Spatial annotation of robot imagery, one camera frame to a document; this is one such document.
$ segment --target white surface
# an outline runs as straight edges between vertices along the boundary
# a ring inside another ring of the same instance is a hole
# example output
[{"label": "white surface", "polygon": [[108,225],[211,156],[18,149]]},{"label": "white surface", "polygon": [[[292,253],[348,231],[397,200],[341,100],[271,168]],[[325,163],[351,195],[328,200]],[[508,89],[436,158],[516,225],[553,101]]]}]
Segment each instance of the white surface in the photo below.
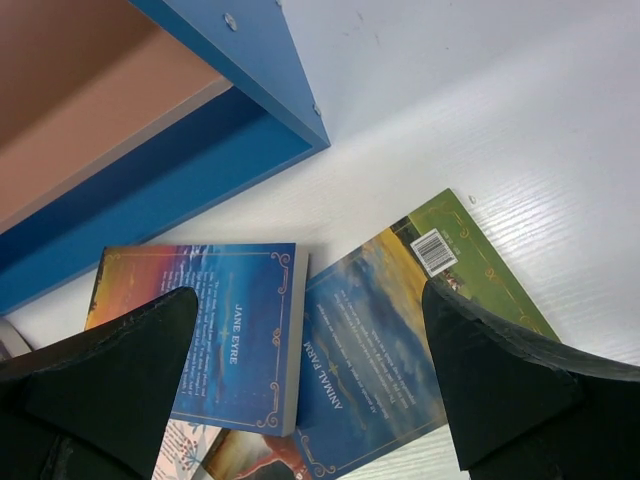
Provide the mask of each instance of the white surface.
[{"label": "white surface", "polygon": [[[157,242],[297,241],[318,272],[451,186],[566,343],[640,364],[637,1],[285,12],[334,146]],[[79,331],[93,277],[10,320],[35,346]],[[349,478],[468,476],[441,429]]]}]

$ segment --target book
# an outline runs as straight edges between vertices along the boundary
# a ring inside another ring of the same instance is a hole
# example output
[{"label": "book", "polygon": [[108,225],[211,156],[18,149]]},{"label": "book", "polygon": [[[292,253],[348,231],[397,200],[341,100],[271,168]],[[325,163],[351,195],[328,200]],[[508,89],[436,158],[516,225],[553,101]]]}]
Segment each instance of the book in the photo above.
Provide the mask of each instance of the book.
[{"label": "book", "polygon": [[154,479],[190,478],[221,427],[294,431],[307,262],[304,248],[284,243],[104,250],[86,328],[179,286],[198,295]]},{"label": "book", "polygon": [[29,353],[29,345],[7,320],[0,318],[0,362]]},{"label": "book", "polygon": [[242,465],[229,473],[224,449],[212,452],[203,465],[210,475],[330,480],[444,425],[421,306],[427,281],[556,338],[446,190],[308,282],[292,441],[245,437],[235,446]]}]

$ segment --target screw head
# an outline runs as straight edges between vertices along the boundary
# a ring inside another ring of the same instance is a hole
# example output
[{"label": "screw head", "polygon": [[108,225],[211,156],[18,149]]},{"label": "screw head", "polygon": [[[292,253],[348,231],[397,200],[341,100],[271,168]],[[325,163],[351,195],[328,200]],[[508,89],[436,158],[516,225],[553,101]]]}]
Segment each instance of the screw head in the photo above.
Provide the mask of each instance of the screw head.
[{"label": "screw head", "polygon": [[238,30],[238,25],[236,24],[236,19],[233,18],[230,13],[225,13],[224,14],[224,21],[232,31],[235,32],[236,30]]}]

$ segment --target green book cover section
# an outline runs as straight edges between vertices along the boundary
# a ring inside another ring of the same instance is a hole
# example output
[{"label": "green book cover section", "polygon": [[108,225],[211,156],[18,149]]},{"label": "green book cover section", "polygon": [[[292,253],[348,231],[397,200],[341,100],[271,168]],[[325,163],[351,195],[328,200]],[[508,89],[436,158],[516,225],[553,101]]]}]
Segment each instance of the green book cover section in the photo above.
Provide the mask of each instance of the green book cover section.
[{"label": "green book cover section", "polygon": [[209,473],[334,479],[444,425],[421,305],[427,281],[557,339],[446,190],[309,281],[296,433],[231,432],[205,462]]}]

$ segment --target white barcode label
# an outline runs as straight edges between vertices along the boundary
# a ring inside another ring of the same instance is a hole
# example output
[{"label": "white barcode label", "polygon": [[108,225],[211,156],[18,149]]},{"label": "white barcode label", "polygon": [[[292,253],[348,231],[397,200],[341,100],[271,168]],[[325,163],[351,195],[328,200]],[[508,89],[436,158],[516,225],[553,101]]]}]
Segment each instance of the white barcode label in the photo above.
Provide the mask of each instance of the white barcode label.
[{"label": "white barcode label", "polygon": [[445,242],[437,229],[425,233],[419,239],[411,242],[411,248],[427,269],[430,277],[435,277],[440,272],[458,263],[447,242]]}]

